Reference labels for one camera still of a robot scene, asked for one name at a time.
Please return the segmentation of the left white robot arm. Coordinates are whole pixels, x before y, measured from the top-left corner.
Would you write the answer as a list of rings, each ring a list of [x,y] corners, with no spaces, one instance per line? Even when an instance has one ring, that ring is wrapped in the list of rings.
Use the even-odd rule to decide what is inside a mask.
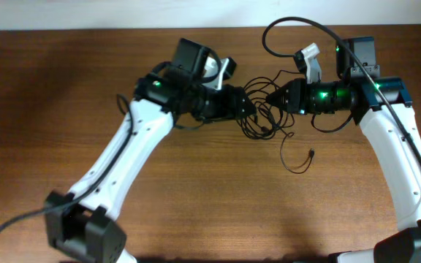
[[[79,262],[136,262],[118,225],[135,178],[183,114],[201,125],[241,120],[255,106],[241,87],[227,83],[236,62],[209,47],[180,39],[171,61],[156,65],[125,102],[124,120],[91,169],[67,194],[45,200],[48,245]]]

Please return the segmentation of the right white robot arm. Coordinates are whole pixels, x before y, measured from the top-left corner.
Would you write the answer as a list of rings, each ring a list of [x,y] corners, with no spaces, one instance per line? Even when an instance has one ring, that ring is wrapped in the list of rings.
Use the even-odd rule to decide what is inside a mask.
[[[321,81],[316,44],[295,54],[302,78],[266,101],[287,113],[313,116],[350,111],[370,142],[390,190],[398,233],[373,248],[331,254],[329,262],[421,262],[421,138],[412,100],[399,77],[381,77],[373,37],[345,39],[336,48],[339,79]]]

